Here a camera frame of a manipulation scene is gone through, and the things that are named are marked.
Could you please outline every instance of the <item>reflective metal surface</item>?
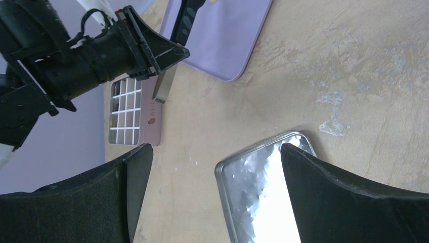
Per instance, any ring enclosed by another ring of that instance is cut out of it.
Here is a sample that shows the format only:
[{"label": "reflective metal surface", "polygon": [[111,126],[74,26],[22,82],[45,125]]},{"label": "reflective metal surface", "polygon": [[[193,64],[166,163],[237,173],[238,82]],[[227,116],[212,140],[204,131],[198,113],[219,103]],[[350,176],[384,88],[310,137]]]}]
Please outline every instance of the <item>reflective metal surface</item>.
[{"label": "reflective metal surface", "polygon": [[215,175],[231,242],[300,242],[281,164],[283,143],[316,156],[306,136],[292,131],[217,164]]},{"label": "reflective metal surface", "polygon": [[155,90],[152,99],[164,104],[167,101],[171,86],[173,85],[174,76],[176,75],[177,64],[165,72],[158,75]]}]

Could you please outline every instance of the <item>metal grid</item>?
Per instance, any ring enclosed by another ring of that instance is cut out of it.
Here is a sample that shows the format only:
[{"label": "metal grid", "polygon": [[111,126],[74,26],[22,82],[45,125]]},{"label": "metal grid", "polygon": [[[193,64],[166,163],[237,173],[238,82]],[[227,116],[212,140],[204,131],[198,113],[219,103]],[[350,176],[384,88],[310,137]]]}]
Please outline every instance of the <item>metal grid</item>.
[{"label": "metal grid", "polygon": [[137,145],[140,136],[142,82],[124,78],[112,85],[109,142]]}]

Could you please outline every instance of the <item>white cable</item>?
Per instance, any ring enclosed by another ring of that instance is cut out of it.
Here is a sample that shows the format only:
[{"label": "white cable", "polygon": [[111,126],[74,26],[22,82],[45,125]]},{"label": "white cable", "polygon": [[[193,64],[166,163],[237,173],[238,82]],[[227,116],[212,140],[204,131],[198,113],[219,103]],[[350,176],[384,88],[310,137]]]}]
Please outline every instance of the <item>white cable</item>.
[{"label": "white cable", "polygon": [[[113,11],[112,7],[110,6],[109,2],[107,0],[77,0],[80,5],[85,10],[90,9],[99,9],[103,11],[111,20],[118,21],[118,17],[116,16],[115,12]],[[104,18],[101,13],[93,13],[91,15],[97,22],[101,24],[101,26],[105,26]]]}]

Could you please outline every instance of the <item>wooden table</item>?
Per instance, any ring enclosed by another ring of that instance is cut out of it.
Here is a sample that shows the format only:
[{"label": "wooden table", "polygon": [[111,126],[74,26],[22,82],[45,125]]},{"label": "wooden table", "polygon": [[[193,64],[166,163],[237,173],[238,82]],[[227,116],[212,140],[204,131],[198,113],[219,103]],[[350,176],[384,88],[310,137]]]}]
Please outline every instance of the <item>wooden table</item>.
[{"label": "wooden table", "polygon": [[[166,2],[143,16],[157,30]],[[180,65],[136,242],[229,242],[215,165],[288,130],[329,163],[429,192],[428,26],[426,0],[274,0],[238,81]],[[130,149],[106,140],[106,160]]]}]

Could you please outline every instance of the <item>purple wall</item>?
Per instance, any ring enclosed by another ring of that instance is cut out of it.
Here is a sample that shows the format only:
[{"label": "purple wall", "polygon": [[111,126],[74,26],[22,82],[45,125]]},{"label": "purple wall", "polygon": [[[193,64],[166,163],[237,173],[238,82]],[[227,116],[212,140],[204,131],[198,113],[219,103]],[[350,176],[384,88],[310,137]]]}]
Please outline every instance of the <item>purple wall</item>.
[{"label": "purple wall", "polygon": [[[85,10],[76,0],[51,0],[69,35],[79,31],[80,19]],[[142,1],[110,0],[114,10]],[[138,11],[143,7],[133,5]],[[101,27],[90,18],[85,33],[95,36]],[[1,58],[0,73],[6,63]],[[104,162],[103,88],[98,87],[73,100],[77,112],[60,109],[51,117],[42,115],[24,145],[15,152],[12,160],[0,170],[0,194],[31,192],[55,183]]]}]

